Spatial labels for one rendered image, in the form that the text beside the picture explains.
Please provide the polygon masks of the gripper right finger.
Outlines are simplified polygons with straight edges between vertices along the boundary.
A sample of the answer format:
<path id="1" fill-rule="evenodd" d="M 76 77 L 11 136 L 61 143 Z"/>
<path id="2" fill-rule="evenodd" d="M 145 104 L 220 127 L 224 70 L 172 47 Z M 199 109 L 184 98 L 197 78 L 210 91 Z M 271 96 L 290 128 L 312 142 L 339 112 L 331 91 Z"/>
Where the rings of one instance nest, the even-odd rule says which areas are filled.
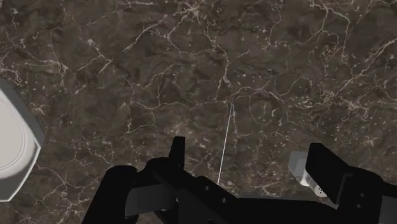
<path id="1" fill-rule="evenodd" d="M 311 143 L 305 170 L 338 206 L 340 224 L 397 224 L 397 185 L 350 166 L 321 143 Z"/>

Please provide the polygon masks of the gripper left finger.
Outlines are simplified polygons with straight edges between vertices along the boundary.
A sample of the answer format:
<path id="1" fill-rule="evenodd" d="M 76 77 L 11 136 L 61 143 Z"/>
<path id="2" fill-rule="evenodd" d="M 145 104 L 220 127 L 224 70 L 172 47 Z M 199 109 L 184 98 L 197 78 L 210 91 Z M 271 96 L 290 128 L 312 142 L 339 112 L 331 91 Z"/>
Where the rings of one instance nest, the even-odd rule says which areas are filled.
<path id="1" fill-rule="evenodd" d="M 136 224 L 155 213 L 163 224 L 236 224 L 236 198 L 184 170 L 185 138 L 172 140 L 168 157 L 154 158 L 142 171 L 131 165 L 109 168 L 81 224 Z"/>

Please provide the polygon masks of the small grey white object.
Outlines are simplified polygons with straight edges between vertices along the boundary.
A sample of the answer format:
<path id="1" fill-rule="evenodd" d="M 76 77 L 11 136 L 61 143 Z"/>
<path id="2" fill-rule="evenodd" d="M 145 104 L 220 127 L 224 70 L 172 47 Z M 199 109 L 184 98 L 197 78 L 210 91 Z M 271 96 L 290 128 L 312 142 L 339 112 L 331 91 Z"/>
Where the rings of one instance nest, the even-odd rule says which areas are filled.
<path id="1" fill-rule="evenodd" d="M 325 192 L 306 171 L 307 156 L 308 153 L 306 152 L 292 151 L 288 160 L 288 169 L 302 186 L 309 187 L 320 198 L 327 197 Z"/>

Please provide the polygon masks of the white bowl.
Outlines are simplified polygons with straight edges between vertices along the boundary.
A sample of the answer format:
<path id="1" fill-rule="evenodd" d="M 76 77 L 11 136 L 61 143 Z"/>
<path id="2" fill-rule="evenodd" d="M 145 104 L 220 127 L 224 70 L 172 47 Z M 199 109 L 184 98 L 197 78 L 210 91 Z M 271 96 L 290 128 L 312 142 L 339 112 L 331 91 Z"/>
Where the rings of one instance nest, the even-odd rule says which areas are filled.
<path id="1" fill-rule="evenodd" d="M 0 202 L 21 189 L 38 159 L 45 135 L 26 103 L 0 78 Z"/>

